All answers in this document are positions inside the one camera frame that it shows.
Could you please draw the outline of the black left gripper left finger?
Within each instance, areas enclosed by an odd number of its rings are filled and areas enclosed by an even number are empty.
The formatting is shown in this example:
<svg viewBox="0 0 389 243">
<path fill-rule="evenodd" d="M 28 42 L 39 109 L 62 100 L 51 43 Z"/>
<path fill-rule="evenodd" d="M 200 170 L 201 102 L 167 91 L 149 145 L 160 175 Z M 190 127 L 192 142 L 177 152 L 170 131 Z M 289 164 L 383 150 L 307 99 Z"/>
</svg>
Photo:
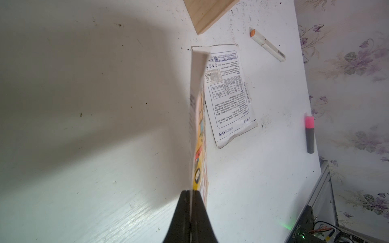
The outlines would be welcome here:
<svg viewBox="0 0 389 243">
<path fill-rule="evenodd" d="M 189 190 L 181 192 L 169 229 L 163 243 L 189 243 L 190 241 Z"/>
</svg>

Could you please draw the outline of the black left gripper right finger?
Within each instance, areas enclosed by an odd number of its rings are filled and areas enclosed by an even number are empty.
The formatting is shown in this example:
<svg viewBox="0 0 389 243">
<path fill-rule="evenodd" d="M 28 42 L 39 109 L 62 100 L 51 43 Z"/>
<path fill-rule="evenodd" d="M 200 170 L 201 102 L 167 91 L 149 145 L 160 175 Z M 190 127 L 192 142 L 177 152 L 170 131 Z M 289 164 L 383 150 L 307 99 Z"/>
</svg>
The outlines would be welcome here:
<svg viewBox="0 0 389 243">
<path fill-rule="evenodd" d="M 190 242 L 218 243 L 199 191 L 192 191 L 191 203 Z"/>
</svg>

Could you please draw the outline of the colourful popcorn seed bag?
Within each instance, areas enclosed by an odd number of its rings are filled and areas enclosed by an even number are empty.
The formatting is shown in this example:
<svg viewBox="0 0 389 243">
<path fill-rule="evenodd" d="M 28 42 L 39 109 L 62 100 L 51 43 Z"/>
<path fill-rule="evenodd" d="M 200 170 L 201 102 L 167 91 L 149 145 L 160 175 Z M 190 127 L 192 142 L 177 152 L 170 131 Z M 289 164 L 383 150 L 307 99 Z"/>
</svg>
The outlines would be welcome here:
<svg viewBox="0 0 389 243">
<path fill-rule="evenodd" d="M 191 152 L 191 188 L 199 191 L 207 204 L 208 176 L 206 157 L 206 110 L 204 74 L 208 53 L 193 49 L 191 53 L 189 137 Z"/>
</svg>

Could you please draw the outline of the white text seed bag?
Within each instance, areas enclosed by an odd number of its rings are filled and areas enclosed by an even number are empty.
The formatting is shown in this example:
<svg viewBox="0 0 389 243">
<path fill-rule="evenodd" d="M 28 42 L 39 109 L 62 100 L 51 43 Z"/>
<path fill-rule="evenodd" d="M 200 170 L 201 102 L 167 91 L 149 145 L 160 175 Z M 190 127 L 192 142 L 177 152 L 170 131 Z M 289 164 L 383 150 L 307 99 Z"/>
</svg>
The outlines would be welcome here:
<svg viewBox="0 0 389 243">
<path fill-rule="evenodd" d="M 205 103 L 216 146 L 221 149 L 234 138 L 258 126 L 241 67 L 237 45 L 193 47 L 205 52 Z"/>
</svg>

